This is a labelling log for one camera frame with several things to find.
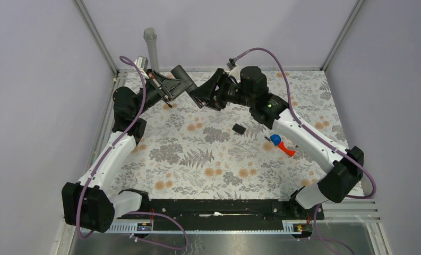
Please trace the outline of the black remote battery cover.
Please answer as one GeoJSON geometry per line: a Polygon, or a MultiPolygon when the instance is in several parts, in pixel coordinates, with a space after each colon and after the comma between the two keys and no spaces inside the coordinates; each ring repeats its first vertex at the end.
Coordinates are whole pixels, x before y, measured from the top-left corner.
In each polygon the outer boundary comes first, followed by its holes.
{"type": "Polygon", "coordinates": [[[246,132],[246,128],[239,125],[239,124],[234,124],[232,130],[240,135],[243,135],[246,132]]]}

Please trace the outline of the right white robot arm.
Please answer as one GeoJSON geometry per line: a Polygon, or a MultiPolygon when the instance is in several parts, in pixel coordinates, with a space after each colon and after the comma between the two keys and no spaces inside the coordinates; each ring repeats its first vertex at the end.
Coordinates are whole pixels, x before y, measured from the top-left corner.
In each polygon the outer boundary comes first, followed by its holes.
{"type": "Polygon", "coordinates": [[[290,203],[291,215],[302,219],[315,205],[340,203],[362,179],[363,152],[348,149],[309,126],[281,97],[269,92],[267,77],[257,66],[244,67],[236,82],[223,69],[217,69],[190,96],[206,107],[220,111],[228,103],[246,106],[252,118],[275,134],[283,135],[306,151],[325,171],[317,183],[297,190],[290,203]]]}

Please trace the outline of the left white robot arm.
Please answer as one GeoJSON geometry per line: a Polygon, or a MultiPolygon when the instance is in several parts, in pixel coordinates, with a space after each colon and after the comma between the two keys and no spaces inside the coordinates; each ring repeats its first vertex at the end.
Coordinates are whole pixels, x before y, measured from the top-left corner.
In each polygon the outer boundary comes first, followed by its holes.
{"type": "Polygon", "coordinates": [[[125,189],[110,195],[111,183],[145,132],[147,122],[138,113],[144,113],[159,101],[168,104],[182,93],[190,93],[196,84],[180,65],[172,69],[172,78],[154,70],[148,70],[147,74],[138,93],[128,87],[114,91],[115,121],[107,144],[77,182],[67,182],[62,188],[66,224],[104,233],[114,219],[130,212],[136,218],[148,215],[150,205],[146,192],[125,189]]]}

